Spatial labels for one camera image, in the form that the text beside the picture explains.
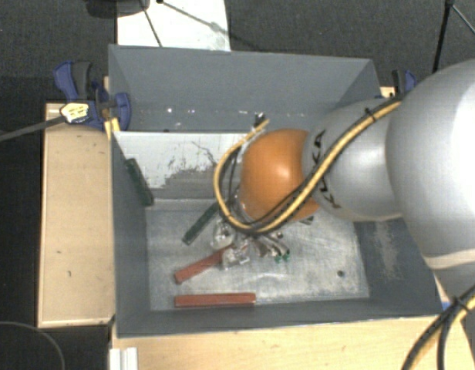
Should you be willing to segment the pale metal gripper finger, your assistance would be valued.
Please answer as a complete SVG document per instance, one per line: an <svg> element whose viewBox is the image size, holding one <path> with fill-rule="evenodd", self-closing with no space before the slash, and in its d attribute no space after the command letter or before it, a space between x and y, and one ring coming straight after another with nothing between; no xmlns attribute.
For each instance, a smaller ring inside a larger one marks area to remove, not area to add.
<svg viewBox="0 0 475 370"><path fill-rule="evenodd" d="M221 258L221 267L223 270L229 270L233 267L242 266L250 261L248 249L228 248L224 251Z"/></svg>
<svg viewBox="0 0 475 370"><path fill-rule="evenodd" d="M214 227L211 246L213 249L222 249L231 245L236 237L236 231L228 224L216 224Z"/></svg>

